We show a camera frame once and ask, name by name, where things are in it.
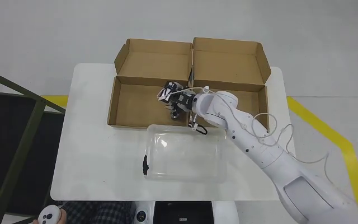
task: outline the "black metal frame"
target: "black metal frame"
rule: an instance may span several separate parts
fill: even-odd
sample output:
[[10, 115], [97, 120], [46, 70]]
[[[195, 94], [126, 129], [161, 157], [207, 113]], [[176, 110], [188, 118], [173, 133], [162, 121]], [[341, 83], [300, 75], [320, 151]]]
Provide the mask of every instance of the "black metal frame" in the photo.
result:
[[41, 96], [19, 86], [18, 84], [11, 82], [10, 80], [0, 76], [0, 84], [7, 86], [27, 97], [30, 97], [36, 100], [36, 104], [32, 110], [29, 121], [27, 122], [25, 131], [22, 134], [20, 143], [18, 144], [16, 153], [12, 159], [9, 170], [7, 171], [6, 177], [0, 189], [0, 223], [4, 217], [6, 212], [6, 208], [10, 201], [13, 189], [17, 183], [18, 176], [22, 170], [22, 167], [26, 161], [27, 154], [30, 150], [32, 139], [34, 138], [37, 128], [39, 127], [41, 117], [44, 113], [45, 107], [49, 106], [60, 113], [64, 114], [65, 109], [42, 98]]

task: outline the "white robotic arm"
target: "white robotic arm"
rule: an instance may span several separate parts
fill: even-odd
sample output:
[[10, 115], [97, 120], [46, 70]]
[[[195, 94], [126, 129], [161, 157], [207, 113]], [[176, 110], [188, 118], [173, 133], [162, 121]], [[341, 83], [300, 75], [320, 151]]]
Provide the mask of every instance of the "white robotic arm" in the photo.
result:
[[227, 131], [227, 137], [272, 180], [281, 203], [297, 223], [358, 223], [354, 201], [294, 160], [274, 138], [266, 137], [269, 134], [260, 122], [237, 110], [237, 105], [237, 97], [229, 92], [202, 92], [194, 97], [192, 110]]

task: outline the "hand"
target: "hand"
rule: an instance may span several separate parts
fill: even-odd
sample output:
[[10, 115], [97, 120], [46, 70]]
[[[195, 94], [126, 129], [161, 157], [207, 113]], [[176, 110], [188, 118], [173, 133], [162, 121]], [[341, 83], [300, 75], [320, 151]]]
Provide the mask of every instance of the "hand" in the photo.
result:
[[[62, 208], [60, 209], [61, 211], [61, 218], [60, 220], [58, 221], [57, 224], [66, 224], [66, 220], [67, 220], [67, 213], [65, 210], [63, 210]], [[32, 224], [39, 224], [38, 220], [34, 220], [32, 222]]]

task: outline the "white controller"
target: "white controller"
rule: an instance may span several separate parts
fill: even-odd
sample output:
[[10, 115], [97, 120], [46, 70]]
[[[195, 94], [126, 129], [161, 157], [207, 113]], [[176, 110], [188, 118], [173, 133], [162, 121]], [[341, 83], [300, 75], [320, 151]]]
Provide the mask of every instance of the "white controller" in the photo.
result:
[[39, 221], [39, 224], [57, 224], [60, 218], [60, 209], [52, 204], [42, 210], [37, 220]]

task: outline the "black panel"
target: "black panel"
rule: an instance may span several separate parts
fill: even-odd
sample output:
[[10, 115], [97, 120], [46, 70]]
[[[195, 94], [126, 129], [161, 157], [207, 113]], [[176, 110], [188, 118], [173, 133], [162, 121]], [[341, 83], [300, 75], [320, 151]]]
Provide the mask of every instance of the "black panel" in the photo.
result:
[[153, 224], [214, 224], [211, 202], [156, 202]]
[[[0, 183], [15, 154], [35, 101], [0, 95]], [[64, 115], [45, 112], [19, 175], [8, 213], [38, 215], [53, 178]]]

